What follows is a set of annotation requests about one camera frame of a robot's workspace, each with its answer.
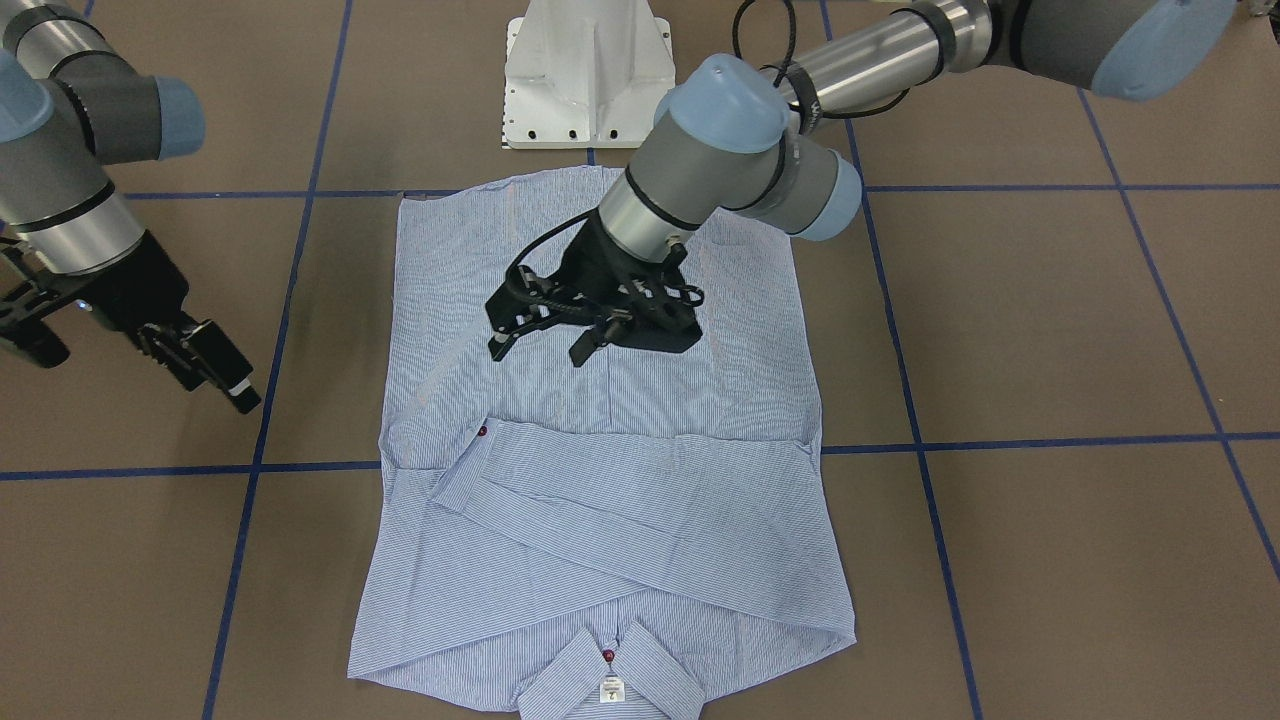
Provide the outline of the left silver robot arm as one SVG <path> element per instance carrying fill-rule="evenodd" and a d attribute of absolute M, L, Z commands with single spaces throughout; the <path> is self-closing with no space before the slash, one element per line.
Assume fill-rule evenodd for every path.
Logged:
<path fill-rule="evenodd" d="M 829 240 L 858 214 L 861 177 L 812 141 L 826 120 L 873 117 L 946 74 L 1009 67 L 1143 102 L 1181 83 L 1222 37 L 1233 1 L 914 1 L 883 20 L 765 67 L 705 59 L 658 104 L 654 127 L 539 275 L 520 254 L 485 310 L 500 361 L 516 342 L 579 325 L 575 366 L 618 346 L 681 354 L 700 338 L 704 291 L 686 243 L 726 210 Z"/>

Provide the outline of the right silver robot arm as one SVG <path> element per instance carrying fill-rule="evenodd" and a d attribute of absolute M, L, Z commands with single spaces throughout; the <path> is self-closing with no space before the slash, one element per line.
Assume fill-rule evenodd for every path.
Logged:
<path fill-rule="evenodd" d="M 41 368 L 69 351 L 46 318 L 76 305 L 186 389 L 259 406 L 252 365 L 218 323 L 184 310 L 189 283 L 108 167 L 197 152 L 205 114 L 183 81 L 137 72 L 64 1 L 5 1 L 3 24 L 3 347 Z"/>

